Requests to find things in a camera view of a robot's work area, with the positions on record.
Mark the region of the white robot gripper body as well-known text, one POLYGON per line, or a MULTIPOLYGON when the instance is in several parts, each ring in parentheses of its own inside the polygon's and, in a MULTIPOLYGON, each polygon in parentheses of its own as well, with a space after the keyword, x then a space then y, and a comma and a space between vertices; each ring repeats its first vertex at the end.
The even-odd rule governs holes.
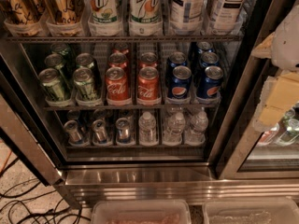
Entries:
POLYGON ((277 27, 271 51, 273 65, 282 70, 299 71, 299 5, 277 27))

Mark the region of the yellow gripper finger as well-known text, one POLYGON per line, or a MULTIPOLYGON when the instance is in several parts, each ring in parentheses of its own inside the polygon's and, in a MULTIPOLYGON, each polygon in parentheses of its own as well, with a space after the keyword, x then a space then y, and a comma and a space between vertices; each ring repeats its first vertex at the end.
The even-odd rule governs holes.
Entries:
POLYGON ((299 74, 283 71, 277 77, 268 77, 253 115, 252 126, 257 132, 273 128, 299 102, 299 74))
POLYGON ((272 57, 272 43, 275 33, 270 34, 262 43, 253 49, 251 55, 260 59, 270 59, 272 57))

